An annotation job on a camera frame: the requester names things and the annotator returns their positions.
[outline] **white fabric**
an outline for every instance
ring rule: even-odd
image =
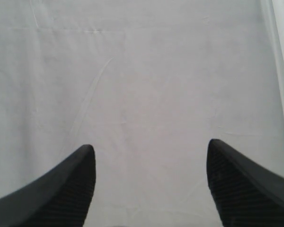
[[[220,138],[284,176],[257,0],[0,0],[0,197],[95,147],[86,226],[221,226]]]

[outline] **white backdrop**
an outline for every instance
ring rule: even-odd
[[[86,226],[221,226],[219,138],[284,176],[284,119],[257,0],[0,0],[0,197],[81,144]]]

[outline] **white sheet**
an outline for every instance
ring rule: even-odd
[[[0,0],[0,197],[91,143],[86,226],[221,226],[210,138],[284,176],[259,1]]]

